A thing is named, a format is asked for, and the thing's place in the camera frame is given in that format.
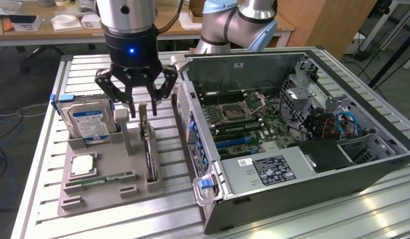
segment gray parts holder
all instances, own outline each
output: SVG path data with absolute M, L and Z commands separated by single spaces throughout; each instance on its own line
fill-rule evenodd
M 146 110 L 141 112 L 145 122 Z M 86 145 L 83 139 L 68 140 L 59 216 L 130 204 L 165 192 L 154 128 L 143 124 L 127 129 L 129 119 L 127 109 L 115 110 L 122 131 L 110 134 L 107 143 Z M 154 181 L 147 180 L 150 168 L 155 172 Z

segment floor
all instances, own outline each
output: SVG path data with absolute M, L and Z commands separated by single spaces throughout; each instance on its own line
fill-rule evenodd
M 365 35 L 369 34 L 377 19 L 369 19 L 362 27 Z M 381 33 L 377 36 L 377 40 L 384 35 L 384 32 L 390 29 L 393 24 L 386 23 Z M 388 59 L 393 55 L 393 52 L 405 41 L 410 32 L 402 30 L 397 38 L 394 39 L 390 47 L 386 51 L 380 53 L 380 60 L 374 60 L 366 69 L 369 77 L 374 77 L 381 67 L 386 63 Z M 191 42 L 185 42 L 178 45 L 177 50 L 187 50 L 191 47 Z M 27 47 L 27 52 L 32 51 L 35 47 Z M 84 54 L 106 54 L 105 44 L 97 44 L 97 49 L 90 50 L 87 44 L 64 45 L 60 49 L 71 55 Z M 59 55 L 48 51 L 40 57 L 38 57 L 31 63 L 32 72 L 22 74 L 19 72 L 18 63 L 26 56 L 26 53 L 18 53 L 15 47 L 8 47 L 6 52 L 0 55 L 0 109 L 11 107 L 26 107 L 32 104 L 48 102 L 48 97 L 55 81 L 55 75 L 59 67 Z M 406 59 L 410 57 L 410 48 L 404 54 L 398 63 L 393 67 L 397 68 Z M 354 61 L 353 58 L 345 56 L 345 60 Z M 364 62 L 356 62 L 361 67 L 365 67 L 369 60 Z M 358 74 L 361 69 L 354 63 L 345 63 L 352 71 Z M 402 114 L 410 119 L 410 71 L 400 68 L 398 72 L 390 77 L 385 84 L 380 87 L 388 101 L 402 112 Z M 38 107 L 26 112 L 27 115 L 39 114 L 44 111 L 44 107 Z M 2 114 L 11 114 L 14 110 L 3 111 Z M 19 117 L 6 118 L 8 121 L 18 121 Z M 40 127 L 43 123 L 43 116 L 24 118 L 23 119 L 23 132 L 16 140 L 4 145 L 8 159 L 14 163 L 14 170 L 16 174 L 16 180 L 19 183 L 19 191 L 15 194 L 14 199 L 0 210 L 0 239 L 10 238 L 11 230 L 15 222 L 18 206 L 20 203 L 24 183 L 28 176 L 30 165 L 35 153 L 38 137 L 40 134 Z M 14 124 L 0 122 L 0 136 L 14 127 Z M 8 197 L 14 195 L 14 180 L 10 172 L 4 174 L 0 179 L 0 204 L 7 201 Z

